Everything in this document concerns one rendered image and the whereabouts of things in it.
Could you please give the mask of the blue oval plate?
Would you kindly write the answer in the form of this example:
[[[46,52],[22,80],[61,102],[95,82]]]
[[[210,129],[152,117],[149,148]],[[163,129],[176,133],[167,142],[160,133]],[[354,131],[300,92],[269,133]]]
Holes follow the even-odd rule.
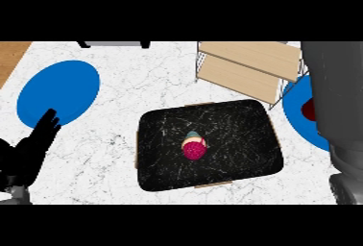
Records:
[[[61,61],[30,79],[18,96],[18,118],[34,128],[49,109],[59,125],[67,125],[87,111],[99,92],[99,74],[84,61]]]
[[[284,89],[282,108],[290,124],[306,141],[322,150],[329,150],[329,142],[319,135],[316,122],[303,114],[303,106],[312,98],[310,77],[300,77],[298,83],[290,83]]]

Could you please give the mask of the grey appliance with black legs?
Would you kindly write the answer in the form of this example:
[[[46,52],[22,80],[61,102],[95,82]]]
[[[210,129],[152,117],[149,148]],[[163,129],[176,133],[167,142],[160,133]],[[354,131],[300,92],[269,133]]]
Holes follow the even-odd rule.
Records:
[[[149,49],[151,41],[77,41],[81,48],[92,48],[93,46],[139,46]]]

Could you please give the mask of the pink frosted cupcake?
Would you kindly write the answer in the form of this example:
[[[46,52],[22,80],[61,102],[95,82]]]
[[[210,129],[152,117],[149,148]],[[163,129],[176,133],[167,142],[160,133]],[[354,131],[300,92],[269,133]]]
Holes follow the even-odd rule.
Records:
[[[182,151],[188,160],[200,160],[207,153],[207,142],[198,132],[189,131],[182,142]]]

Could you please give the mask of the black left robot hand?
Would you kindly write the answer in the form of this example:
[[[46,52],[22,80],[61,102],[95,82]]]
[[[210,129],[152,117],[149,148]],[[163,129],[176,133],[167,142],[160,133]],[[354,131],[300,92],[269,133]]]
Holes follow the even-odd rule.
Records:
[[[31,135],[17,146],[0,138],[0,192],[12,186],[30,187],[37,179],[55,136],[61,129],[56,111],[49,109],[39,120]]]

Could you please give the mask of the black speckled tray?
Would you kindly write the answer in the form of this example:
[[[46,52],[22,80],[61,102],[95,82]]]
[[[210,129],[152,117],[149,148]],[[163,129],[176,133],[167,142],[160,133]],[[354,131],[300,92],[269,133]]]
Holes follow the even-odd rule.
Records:
[[[205,139],[207,153],[188,160],[189,132]],[[138,182],[146,191],[272,175],[284,167],[273,124],[262,103],[238,100],[146,112],[138,132]]]

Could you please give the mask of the dark red food item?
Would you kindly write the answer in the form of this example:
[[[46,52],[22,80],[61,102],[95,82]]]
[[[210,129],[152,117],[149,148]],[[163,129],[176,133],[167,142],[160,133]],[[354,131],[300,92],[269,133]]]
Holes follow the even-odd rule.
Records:
[[[307,120],[315,121],[315,103],[313,99],[309,99],[301,107],[303,116]]]

